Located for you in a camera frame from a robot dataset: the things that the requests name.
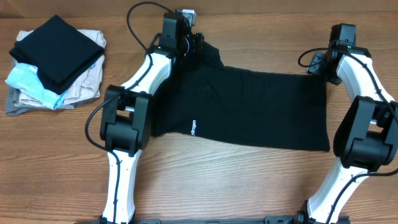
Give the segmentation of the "black polo shirt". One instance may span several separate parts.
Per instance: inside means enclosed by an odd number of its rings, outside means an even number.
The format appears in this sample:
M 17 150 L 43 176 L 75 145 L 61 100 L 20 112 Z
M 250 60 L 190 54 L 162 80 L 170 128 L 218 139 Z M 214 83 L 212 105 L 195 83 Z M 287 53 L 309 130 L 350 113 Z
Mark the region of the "black polo shirt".
M 205 44 L 154 96 L 152 135 L 182 133 L 233 144 L 329 151 L 326 85 L 315 75 L 228 67 Z

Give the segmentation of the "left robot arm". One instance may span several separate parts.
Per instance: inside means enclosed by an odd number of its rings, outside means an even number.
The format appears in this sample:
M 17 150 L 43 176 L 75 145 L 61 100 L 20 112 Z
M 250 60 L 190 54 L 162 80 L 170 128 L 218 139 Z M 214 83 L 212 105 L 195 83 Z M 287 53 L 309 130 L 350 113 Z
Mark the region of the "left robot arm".
M 100 138 L 108 153 L 109 182 L 100 223 L 134 221 L 137 163 L 149 141 L 152 97 L 184 57 L 201 50 L 203 35 L 192 33 L 195 20 L 193 9 L 166 12 L 140 69 L 121 86 L 106 89 Z

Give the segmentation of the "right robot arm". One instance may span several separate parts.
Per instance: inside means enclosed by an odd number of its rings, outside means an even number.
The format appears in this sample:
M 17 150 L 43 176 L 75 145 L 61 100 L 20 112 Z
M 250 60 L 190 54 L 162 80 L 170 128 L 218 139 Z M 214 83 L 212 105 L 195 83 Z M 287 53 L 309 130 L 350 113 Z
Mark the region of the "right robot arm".
M 266 217 L 266 223 L 349 223 L 340 212 L 368 177 L 380 177 L 380 167 L 397 152 L 397 102 L 383 88 L 366 48 L 356 45 L 356 27 L 331 28 L 327 48 L 312 49 L 307 73 L 334 85 L 343 83 L 351 106 L 333 140 L 336 159 L 317 192 L 295 216 Z

